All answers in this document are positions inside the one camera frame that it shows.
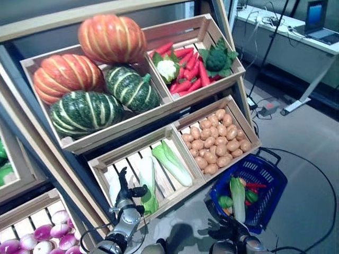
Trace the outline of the dark left robot hand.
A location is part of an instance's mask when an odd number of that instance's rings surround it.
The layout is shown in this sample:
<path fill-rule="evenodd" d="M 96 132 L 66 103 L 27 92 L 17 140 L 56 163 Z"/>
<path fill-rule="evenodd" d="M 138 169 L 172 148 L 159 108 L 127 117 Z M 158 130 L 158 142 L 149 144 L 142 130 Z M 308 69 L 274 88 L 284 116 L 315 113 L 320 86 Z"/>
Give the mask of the dark left robot hand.
<path fill-rule="evenodd" d="M 116 206 L 118 205 L 120 201 L 124 199 L 130 199 L 133 201 L 133 198 L 143 197 L 148 192 L 147 185 L 142 185 L 141 187 L 129 188 L 127 180 L 126 180 L 126 173 L 127 173 L 126 167 L 122 168 L 122 170 L 118 173 L 120 190 L 116 198 L 116 202 L 115 202 Z"/>

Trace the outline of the dark right robot hand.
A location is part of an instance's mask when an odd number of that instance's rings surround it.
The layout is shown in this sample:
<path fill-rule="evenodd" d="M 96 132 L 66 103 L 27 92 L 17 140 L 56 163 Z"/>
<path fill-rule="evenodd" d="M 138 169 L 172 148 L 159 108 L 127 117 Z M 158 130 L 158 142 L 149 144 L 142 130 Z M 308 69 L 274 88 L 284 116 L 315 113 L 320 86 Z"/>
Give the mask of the dark right robot hand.
<path fill-rule="evenodd" d="M 221 216 L 219 224 L 218 230 L 208 230 L 208 235 L 216 240 L 239 242 L 250 235 L 247 227 L 232 217 Z"/>

